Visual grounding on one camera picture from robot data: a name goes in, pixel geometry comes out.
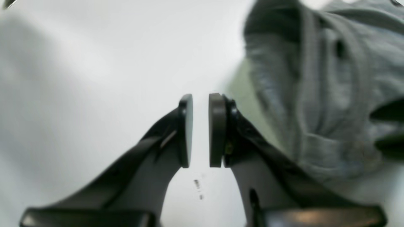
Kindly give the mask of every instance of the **black plastic arm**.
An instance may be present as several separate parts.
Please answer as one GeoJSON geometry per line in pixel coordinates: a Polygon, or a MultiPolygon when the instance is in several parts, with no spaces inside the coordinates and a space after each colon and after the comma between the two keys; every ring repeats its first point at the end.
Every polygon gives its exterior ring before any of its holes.
{"type": "Polygon", "coordinates": [[[29,208],[21,227],[156,227],[169,182],[189,167],[192,96],[157,121],[132,149],[79,192],[29,208]]]}
{"type": "Polygon", "coordinates": [[[224,95],[209,96],[210,166],[230,167],[248,226],[381,227],[378,206],[361,206],[317,183],[270,145],[224,95]]]}

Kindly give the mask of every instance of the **white backdrop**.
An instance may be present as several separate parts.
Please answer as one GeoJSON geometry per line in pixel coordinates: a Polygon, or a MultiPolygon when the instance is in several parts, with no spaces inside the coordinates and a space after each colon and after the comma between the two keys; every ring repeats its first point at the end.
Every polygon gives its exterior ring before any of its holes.
{"type": "Polygon", "coordinates": [[[171,181],[162,222],[244,226],[230,169],[208,167],[207,113],[208,94],[225,89],[244,56],[252,4],[20,0],[2,12],[0,226],[83,187],[186,93],[194,96],[191,167],[171,181]]]}

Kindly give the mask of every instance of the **crumpled fabric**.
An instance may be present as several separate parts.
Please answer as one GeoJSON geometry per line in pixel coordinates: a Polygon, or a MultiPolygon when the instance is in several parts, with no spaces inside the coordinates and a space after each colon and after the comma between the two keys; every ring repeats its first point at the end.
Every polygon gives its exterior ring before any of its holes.
{"type": "Polygon", "coordinates": [[[374,171],[374,142],[401,130],[369,114],[404,95],[404,7],[259,0],[244,31],[250,77],[280,149],[319,181],[374,171]]]}

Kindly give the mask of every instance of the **gray cloth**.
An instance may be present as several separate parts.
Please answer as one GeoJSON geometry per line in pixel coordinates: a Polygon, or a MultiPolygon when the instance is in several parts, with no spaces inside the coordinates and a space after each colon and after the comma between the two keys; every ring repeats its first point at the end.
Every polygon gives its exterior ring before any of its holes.
{"type": "Polygon", "coordinates": [[[373,145],[397,124],[369,113],[404,95],[404,7],[389,0],[259,0],[245,27],[262,111],[281,149],[321,181],[375,170],[373,145]]]}

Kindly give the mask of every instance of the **small debris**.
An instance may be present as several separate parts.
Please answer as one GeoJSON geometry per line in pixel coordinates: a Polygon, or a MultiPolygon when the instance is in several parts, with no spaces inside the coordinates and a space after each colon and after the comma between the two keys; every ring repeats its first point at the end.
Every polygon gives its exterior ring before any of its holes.
{"type": "Polygon", "coordinates": [[[197,188],[197,189],[200,189],[199,181],[198,181],[198,180],[194,180],[194,182],[195,182],[196,188],[197,188]]]}

